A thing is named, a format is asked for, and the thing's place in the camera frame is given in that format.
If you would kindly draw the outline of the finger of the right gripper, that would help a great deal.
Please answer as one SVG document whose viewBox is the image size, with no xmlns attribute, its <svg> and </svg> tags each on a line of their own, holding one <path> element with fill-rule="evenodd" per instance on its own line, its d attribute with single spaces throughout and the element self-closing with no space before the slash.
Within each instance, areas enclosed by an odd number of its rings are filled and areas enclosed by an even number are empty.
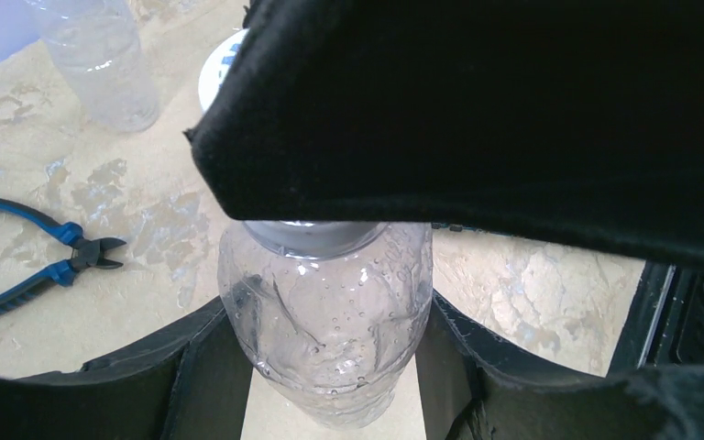
<svg viewBox="0 0 704 440">
<path fill-rule="evenodd" d="M 227 215 L 704 271 L 704 1 L 257 1 L 247 26 L 186 132 Z"/>
</svg>

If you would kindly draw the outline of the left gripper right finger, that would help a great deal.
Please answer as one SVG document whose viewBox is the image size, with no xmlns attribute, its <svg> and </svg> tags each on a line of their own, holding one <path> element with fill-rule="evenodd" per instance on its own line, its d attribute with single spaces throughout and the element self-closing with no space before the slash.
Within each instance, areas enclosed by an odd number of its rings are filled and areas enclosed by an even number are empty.
<svg viewBox="0 0 704 440">
<path fill-rule="evenodd" d="M 516 346 L 439 294 L 416 366 L 430 439 L 704 439 L 704 367 L 592 376 Z"/>
</svg>

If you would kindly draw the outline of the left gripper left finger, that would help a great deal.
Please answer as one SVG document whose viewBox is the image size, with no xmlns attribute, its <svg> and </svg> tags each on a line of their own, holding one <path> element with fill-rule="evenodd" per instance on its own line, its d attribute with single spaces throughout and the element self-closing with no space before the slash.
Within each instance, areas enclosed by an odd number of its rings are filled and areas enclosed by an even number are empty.
<svg viewBox="0 0 704 440">
<path fill-rule="evenodd" d="M 0 439 L 238 439 L 251 376 L 213 299 L 76 372 L 0 379 Z"/>
</svg>

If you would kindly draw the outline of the clear plastic bottle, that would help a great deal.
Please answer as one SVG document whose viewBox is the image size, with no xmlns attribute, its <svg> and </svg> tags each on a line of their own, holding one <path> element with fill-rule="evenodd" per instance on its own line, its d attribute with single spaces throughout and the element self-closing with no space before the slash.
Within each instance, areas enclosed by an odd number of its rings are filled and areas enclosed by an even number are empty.
<svg viewBox="0 0 704 440">
<path fill-rule="evenodd" d="M 49 55 L 88 116 L 119 132 L 140 132 L 160 99 L 126 1 L 28 1 Z"/>
</svg>

